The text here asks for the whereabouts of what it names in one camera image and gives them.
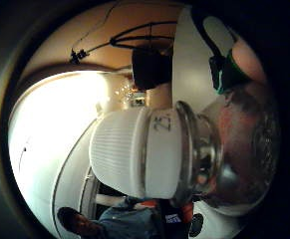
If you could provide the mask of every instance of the bright light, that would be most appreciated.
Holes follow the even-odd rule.
[[[29,205],[37,203],[40,188],[53,191],[62,163],[97,116],[96,104],[109,99],[105,78],[95,72],[53,76],[32,89],[17,103],[9,124],[12,168]]]

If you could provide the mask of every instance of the person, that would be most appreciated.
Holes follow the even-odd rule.
[[[238,38],[234,43],[231,50],[231,56],[234,64],[237,65],[239,70],[245,74],[250,81],[262,85],[267,84],[267,77],[260,60],[242,38]]]
[[[89,220],[70,207],[60,208],[57,217],[66,230],[86,239],[164,238],[161,218],[154,204],[150,202],[127,196],[115,206],[108,208],[98,220]],[[173,223],[181,221],[178,216],[174,217],[174,211],[170,213],[173,216]]]

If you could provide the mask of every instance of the white wall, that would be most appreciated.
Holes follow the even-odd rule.
[[[203,201],[194,203],[193,213],[203,215],[203,226],[195,239],[230,239],[242,229],[238,218],[220,214]]]
[[[107,82],[114,80],[107,81],[104,75],[91,71],[53,78],[58,80],[41,84],[17,103],[9,124],[9,149],[22,195],[39,221],[57,236],[52,201],[58,175],[73,146],[97,116],[95,104],[108,102],[112,88]],[[88,172],[88,148],[86,156],[69,159],[72,166],[61,175],[57,203],[77,208]]]

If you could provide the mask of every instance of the ceiling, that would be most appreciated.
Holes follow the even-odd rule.
[[[101,25],[96,31],[87,35],[76,45],[76,52],[85,51],[100,44],[106,43],[114,35],[148,22],[176,21],[182,5],[172,1],[121,1],[114,6],[114,2],[89,9],[58,28],[39,47],[34,56],[30,59],[25,68],[22,79],[43,68],[69,64],[71,49],[73,45],[82,37]],[[174,36],[175,24],[160,25],[152,27],[152,34],[164,36]],[[140,29],[131,35],[148,34],[149,28]],[[144,41],[132,41],[128,44],[141,45]],[[170,40],[155,40],[154,44],[168,47]],[[104,47],[93,52],[85,58],[82,63],[107,67],[109,69],[119,69],[131,64],[131,50]]]

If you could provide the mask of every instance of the white ribbed lid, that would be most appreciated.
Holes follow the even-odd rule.
[[[181,126],[177,111],[154,111],[150,117],[146,143],[145,196],[173,198],[181,163]]]
[[[95,176],[124,194],[144,197],[142,157],[149,108],[112,112],[95,124],[90,161]]]

